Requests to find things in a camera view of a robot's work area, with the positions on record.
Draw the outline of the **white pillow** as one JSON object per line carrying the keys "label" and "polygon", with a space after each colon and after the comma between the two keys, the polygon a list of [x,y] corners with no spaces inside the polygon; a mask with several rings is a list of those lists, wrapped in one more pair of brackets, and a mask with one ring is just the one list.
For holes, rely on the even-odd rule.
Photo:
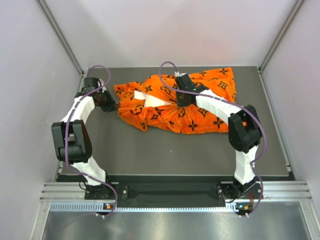
{"label": "white pillow", "polygon": [[142,105],[146,108],[152,107],[161,107],[161,106],[176,106],[175,103],[170,103],[165,100],[161,100],[155,96],[149,95],[141,91],[134,91],[134,98],[136,100],[142,101]]}

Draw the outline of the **orange patterned pillowcase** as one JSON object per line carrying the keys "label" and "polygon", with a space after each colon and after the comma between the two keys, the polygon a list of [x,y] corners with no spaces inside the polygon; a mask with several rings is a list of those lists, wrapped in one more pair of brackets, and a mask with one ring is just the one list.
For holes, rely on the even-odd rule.
{"label": "orange patterned pillowcase", "polygon": [[[174,75],[154,74],[145,81],[132,81],[116,84],[113,89],[119,98],[118,116],[127,124],[145,132],[149,127],[155,127],[178,134],[226,133],[227,124],[194,104],[179,107],[177,104]],[[152,95],[174,106],[144,107],[141,100],[134,98],[134,91]]]}

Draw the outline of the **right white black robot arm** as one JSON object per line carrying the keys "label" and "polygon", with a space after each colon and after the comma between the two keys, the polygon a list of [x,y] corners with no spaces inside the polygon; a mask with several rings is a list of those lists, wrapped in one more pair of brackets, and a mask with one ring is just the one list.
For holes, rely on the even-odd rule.
{"label": "right white black robot arm", "polygon": [[253,161],[262,137],[256,109],[252,105],[243,107],[229,102],[204,85],[196,86],[187,73],[176,72],[175,82],[178,106],[196,105],[227,124],[228,140],[235,149],[236,167],[233,183],[218,185],[218,194],[228,203],[245,198],[256,184]]}

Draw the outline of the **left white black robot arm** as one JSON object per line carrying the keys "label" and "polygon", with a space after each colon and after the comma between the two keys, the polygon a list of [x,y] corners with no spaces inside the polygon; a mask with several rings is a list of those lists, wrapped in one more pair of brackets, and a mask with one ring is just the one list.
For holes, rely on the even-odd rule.
{"label": "left white black robot arm", "polygon": [[114,187],[108,174],[93,157],[93,146],[86,122],[95,108],[105,113],[117,110],[116,102],[105,84],[96,77],[86,77],[67,115],[51,125],[56,157],[67,168],[84,176],[87,199],[113,197]]}

